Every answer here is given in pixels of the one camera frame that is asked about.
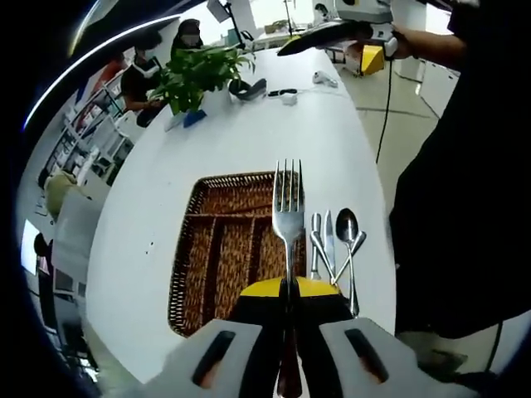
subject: face mask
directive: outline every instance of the face mask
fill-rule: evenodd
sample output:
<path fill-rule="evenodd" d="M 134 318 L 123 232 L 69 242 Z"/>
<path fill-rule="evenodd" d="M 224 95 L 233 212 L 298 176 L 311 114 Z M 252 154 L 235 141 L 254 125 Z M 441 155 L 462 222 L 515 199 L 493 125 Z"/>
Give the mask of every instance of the face mask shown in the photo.
<path fill-rule="evenodd" d="M 155 50 L 146 50 L 144 51 L 144 58 L 146 61 L 149 61 L 150 59 L 155 57 Z"/>
<path fill-rule="evenodd" d="M 200 40 L 199 35 L 183 35 L 181 38 L 187 46 L 195 46 Z"/>

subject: chair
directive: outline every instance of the chair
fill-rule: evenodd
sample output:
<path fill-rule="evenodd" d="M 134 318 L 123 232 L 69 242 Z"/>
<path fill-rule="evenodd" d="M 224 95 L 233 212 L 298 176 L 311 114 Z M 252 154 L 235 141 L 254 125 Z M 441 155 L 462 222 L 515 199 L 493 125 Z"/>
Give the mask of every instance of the chair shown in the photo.
<path fill-rule="evenodd" d="M 80 284 L 86 284 L 90 249 L 100 213 L 101 204 L 98 202 L 74 189 L 66 193 L 51 250 L 51 263 L 56 271 L 54 291 L 57 293 L 83 297 L 85 287 Z"/>
<path fill-rule="evenodd" d="M 133 145 L 139 141 L 140 136 L 145 131 L 144 128 L 136 124 L 136 114 L 132 110 L 128 110 L 116 120 L 116 127 L 123 134 L 127 135 Z"/>
<path fill-rule="evenodd" d="M 119 148 L 128 138 L 116 127 L 113 119 L 107 115 L 96 127 L 88 144 L 96 146 L 100 150 L 100 156 L 112 163 Z"/>

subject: monitor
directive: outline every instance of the monitor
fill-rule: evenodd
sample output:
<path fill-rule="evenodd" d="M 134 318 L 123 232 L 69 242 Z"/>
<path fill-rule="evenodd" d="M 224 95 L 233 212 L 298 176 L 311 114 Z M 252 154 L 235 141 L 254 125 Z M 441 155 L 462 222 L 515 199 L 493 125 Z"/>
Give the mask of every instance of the monitor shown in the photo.
<path fill-rule="evenodd" d="M 223 6 L 219 0 L 208 0 L 207 8 L 219 23 L 222 23 L 230 17 L 228 11 L 225 9 L 225 6 Z"/>

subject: white pot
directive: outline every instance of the white pot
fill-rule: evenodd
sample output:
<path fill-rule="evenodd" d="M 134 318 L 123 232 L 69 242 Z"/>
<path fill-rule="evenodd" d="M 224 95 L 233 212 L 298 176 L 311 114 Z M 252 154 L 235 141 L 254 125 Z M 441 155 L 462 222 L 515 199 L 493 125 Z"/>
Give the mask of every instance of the white pot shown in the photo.
<path fill-rule="evenodd" d="M 231 108 L 232 101 L 228 86 L 223 90 L 207 91 L 202 99 L 201 109 L 209 118 L 225 114 Z"/>

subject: cutlery tray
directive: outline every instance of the cutlery tray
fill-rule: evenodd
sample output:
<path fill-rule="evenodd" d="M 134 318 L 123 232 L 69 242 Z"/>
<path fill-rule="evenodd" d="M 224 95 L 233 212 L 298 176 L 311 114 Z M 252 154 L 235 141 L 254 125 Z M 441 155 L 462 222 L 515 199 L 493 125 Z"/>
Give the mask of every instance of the cutlery tray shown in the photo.
<path fill-rule="evenodd" d="M 240 292 L 285 275 L 284 243 L 273 232 L 273 172 L 209 177 L 192 190 L 173 263 L 168 322 L 188 337 L 227 318 Z M 295 245 L 295 274 L 306 274 L 305 240 Z"/>

